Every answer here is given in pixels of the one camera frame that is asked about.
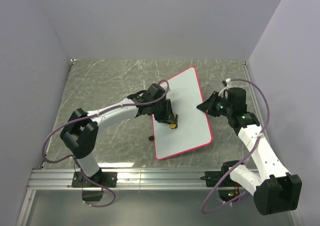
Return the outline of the yellow bone-shaped eraser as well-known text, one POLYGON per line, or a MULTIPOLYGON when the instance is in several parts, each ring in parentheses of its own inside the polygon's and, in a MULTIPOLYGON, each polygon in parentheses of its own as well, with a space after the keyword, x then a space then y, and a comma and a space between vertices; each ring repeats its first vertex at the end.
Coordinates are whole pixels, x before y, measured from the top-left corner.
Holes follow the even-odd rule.
POLYGON ((173 117, 174 117, 174 120, 169 124, 169 128, 172 129, 172 130, 178 128, 178 118, 179 118, 179 116, 178 116, 178 114, 174 114, 173 117))

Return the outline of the red-framed whiteboard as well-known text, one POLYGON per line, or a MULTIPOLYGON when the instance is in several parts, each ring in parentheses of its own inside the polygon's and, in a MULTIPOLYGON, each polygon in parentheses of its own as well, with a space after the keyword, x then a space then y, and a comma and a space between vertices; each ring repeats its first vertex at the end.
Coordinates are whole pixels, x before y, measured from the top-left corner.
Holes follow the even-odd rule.
POLYGON ((213 141, 208 116, 197 109, 204 102, 198 72, 191 66, 168 79, 172 110, 178 115, 176 129, 152 120, 155 158, 168 159, 207 146, 213 141))

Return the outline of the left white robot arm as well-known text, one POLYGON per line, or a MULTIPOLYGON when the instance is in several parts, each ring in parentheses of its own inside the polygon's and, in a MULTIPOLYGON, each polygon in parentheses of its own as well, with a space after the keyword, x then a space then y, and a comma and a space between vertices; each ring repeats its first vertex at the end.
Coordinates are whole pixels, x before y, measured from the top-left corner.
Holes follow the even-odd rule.
POLYGON ((178 127, 178 115, 174 113, 169 98, 163 97, 153 104, 140 105, 152 102, 163 94, 163 92, 151 93, 141 90, 109 106, 110 111, 108 112, 101 113, 104 109, 85 112, 79 108, 72 113, 69 118, 70 122, 92 116, 92 118, 65 126, 60 133, 63 143, 73 153, 84 172, 83 181, 89 187, 105 183, 102 170, 93 155, 98 133, 116 123, 143 115, 153 116, 156 122, 167 124, 170 129, 178 127))

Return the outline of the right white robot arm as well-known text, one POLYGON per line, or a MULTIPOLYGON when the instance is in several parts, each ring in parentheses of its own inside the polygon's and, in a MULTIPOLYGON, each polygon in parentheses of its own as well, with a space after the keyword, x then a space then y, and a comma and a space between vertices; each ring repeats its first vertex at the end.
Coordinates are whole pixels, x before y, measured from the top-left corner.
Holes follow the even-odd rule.
POLYGON ((271 215, 294 211, 302 189, 302 180, 291 174, 280 162, 268 143, 256 115, 247 110, 246 91, 240 87, 217 91, 197 109, 212 117, 224 116, 235 134, 243 142, 252 157, 258 174, 253 173, 243 160, 224 162, 220 178, 206 185, 217 189, 220 185, 243 187, 253 196, 258 212, 271 215))

